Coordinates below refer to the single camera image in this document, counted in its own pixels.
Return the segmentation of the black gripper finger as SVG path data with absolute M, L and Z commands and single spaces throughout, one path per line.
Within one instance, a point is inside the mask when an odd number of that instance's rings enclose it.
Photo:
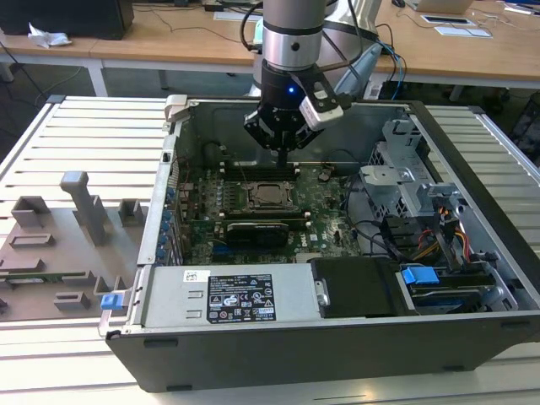
M 298 132 L 284 132 L 282 134 L 282 166 L 288 163 L 289 153 L 296 149 L 303 149 L 321 133 L 322 130 L 313 131 L 308 126 L 303 126 Z
M 276 132 L 259 116 L 258 111 L 253 111 L 244 116 L 244 129 L 251 137 L 266 150 L 273 151 L 276 156 L 276 166 L 283 167 L 283 136 L 281 132 Z

